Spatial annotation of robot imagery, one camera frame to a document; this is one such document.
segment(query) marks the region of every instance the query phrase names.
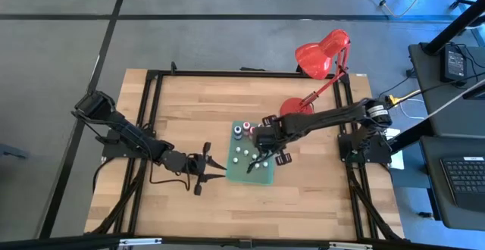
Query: wooden tabletop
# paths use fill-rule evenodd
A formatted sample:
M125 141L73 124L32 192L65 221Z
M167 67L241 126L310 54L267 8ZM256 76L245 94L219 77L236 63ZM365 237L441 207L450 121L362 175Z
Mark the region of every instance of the wooden tabletop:
M136 120L145 76L146 70L129 69L124 77L117 109L131 122ZM351 74L350 81L355 101L371 97L366 75ZM213 159L225 166L234 120L259 123L262 117L277 114L285 99L304 98L323 83L313 79L164 77L155 121L157 138L173 143L176 150L185 153L200 153L204 142L211 142ZM335 107L332 88L314 102L315 111ZM290 143L287 151L293 162L276 168L272 186L232 183L220 178L203 184L202 195L195 196L192 189L187 192L181 183L150 184L147 172L136 234L355 240L349 186L345 166L339 160L338 133L338 127L330 127ZM117 158L102 169L86 231L96 228L116 204L126 166L126 158ZM374 205L402 236L389 173L377 164L366 168ZM206 173L224 172L208 167ZM154 169L154 180L175 177L164 167ZM362 204L360 208L368 234ZM127 229L128 214L123 230Z

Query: metal clamp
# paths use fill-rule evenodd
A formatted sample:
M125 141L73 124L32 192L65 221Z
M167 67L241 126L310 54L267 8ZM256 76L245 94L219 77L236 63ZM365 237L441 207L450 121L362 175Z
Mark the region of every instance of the metal clamp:
M147 239L120 239L119 246L136 246L136 245L155 245L161 244L161 238L147 238Z
M372 245L350 243L350 242L330 242L329 249L372 250Z

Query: green board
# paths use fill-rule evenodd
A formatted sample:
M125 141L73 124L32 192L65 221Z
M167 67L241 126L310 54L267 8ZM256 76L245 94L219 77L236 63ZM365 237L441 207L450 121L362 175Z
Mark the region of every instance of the green board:
M259 163L259 168L253 167L250 173L248 170L249 162L252 160L252 155L259 155L257 148L252 144L248 136L242 135L240 140L234 139L234 127L240 126L243 128L244 121L234 121L231 127L229 156L227 157L227 179L237 183L255 183L261 185L270 185L273 183L274 176L274 156L269 157L266 162L267 167L263 167L263 162ZM257 123L251 123L251 127L256 127ZM236 147L240 147L241 151L236 152ZM238 162L234 163L233 159L237 158Z

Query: keyboard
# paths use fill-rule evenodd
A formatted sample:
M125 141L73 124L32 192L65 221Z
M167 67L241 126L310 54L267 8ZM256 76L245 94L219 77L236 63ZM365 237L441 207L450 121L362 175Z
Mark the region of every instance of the keyboard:
M482 157L442 158L441 164L455 204L485 212L485 160Z

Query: power adapter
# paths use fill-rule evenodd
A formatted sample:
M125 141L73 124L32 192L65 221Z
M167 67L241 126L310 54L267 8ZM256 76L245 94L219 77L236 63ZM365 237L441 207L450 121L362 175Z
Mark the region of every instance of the power adapter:
M467 60L455 46L447 45L441 51L440 81L449 83L458 80L455 85L466 84Z

